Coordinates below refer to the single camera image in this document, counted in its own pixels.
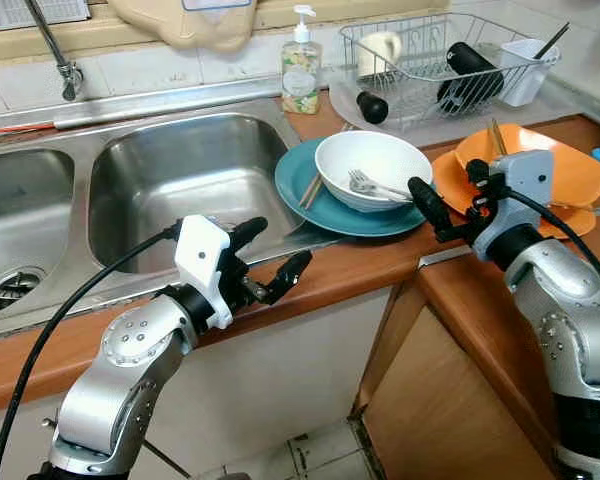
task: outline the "white mug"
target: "white mug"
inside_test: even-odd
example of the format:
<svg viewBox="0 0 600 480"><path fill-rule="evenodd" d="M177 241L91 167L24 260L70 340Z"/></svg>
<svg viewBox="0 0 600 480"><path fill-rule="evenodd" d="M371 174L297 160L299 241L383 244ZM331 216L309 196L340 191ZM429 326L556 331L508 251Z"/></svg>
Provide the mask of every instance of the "white mug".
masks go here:
<svg viewBox="0 0 600 480"><path fill-rule="evenodd" d="M394 32L372 33L362 37L360 44L368 49L358 46L358 76L360 77L392 70L383 58L396 64L402 51L400 35Z"/></svg>

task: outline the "robotic arm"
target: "robotic arm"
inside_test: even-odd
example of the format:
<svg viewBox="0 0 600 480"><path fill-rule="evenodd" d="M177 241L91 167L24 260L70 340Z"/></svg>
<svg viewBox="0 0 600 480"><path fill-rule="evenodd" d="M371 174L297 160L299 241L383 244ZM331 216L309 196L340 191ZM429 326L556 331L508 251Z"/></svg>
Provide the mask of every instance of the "robotic arm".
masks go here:
<svg viewBox="0 0 600 480"><path fill-rule="evenodd" d="M557 240L543 238L536 230L540 214L518 201L548 204L552 172L548 151L504 156L490 166L473 160L467 173L480 195L466 212L469 222L459 226L422 180L410 179L409 188L439 241L462 238L480 260L505 272L542 348L560 428L558 469L565 480L600 480L600 275Z"/></svg>
<svg viewBox="0 0 600 480"><path fill-rule="evenodd" d="M92 365L62 403L49 461L29 480L128 478L160 391L198 337L226 328L246 305L274 303L309 264L305 251L268 285L249 279L235 253L266 226L259 217L227 233L202 216L184 219L175 254L183 285L109 325Z"/></svg>

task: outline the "faucet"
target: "faucet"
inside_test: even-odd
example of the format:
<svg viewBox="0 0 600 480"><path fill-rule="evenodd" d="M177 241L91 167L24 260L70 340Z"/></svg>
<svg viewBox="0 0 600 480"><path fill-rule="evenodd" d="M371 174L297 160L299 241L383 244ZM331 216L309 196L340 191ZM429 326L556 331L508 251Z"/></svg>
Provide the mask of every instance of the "faucet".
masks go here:
<svg viewBox="0 0 600 480"><path fill-rule="evenodd" d="M38 25L38 28L44 37L44 41L47 42L51 53L53 53L53 56L56 59L58 72L60 72L60 75L62 75L64 80L62 98L67 102L72 102L76 99L76 95L82 86L82 71L78 68L76 62L67 60L60 51L58 42L51 33L51 30L49 30L49 25L47 25L47 21L44 19L44 15L42 14L42 10L40 9L40 5L38 5L37 0L24 0L24 3L27 5L31 16L36 21L36 25Z"/></svg>

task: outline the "cabinet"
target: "cabinet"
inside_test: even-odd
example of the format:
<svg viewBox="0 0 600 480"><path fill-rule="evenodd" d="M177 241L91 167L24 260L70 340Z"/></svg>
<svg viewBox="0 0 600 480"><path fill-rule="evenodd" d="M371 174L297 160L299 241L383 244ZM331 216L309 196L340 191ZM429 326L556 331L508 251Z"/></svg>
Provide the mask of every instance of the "cabinet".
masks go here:
<svg viewBox="0 0 600 480"><path fill-rule="evenodd" d="M147 438L195 475L345 417L388 297L378 290L195 350L165 386ZM40 421L61 400L21 407L1 478L39 467L52 433ZM143 449L130 478L179 477Z"/></svg>
<svg viewBox="0 0 600 480"><path fill-rule="evenodd" d="M363 415L388 479L552 479L432 310L422 307L409 327Z"/></svg>

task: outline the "red wire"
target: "red wire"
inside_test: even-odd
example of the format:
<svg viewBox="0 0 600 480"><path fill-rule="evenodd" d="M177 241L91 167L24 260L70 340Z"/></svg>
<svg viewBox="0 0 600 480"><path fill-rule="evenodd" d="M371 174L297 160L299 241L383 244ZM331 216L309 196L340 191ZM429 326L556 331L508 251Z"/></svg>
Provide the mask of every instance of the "red wire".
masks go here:
<svg viewBox="0 0 600 480"><path fill-rule="evenodd" d="M10 133L10 132L22 132L26 130L44 130L47 128L54 128L53 123L40 123L37 125L20 125L17 127L3 127L0 128L0 133Z"/></svg>

